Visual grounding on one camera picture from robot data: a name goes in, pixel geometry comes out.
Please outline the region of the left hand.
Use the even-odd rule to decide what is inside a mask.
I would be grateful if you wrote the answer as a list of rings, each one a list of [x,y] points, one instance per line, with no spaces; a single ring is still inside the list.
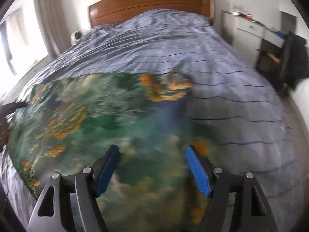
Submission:
[[[1,120],[0,130],[0,152],[2,152],[9,139],[9,124],[6,119]]]

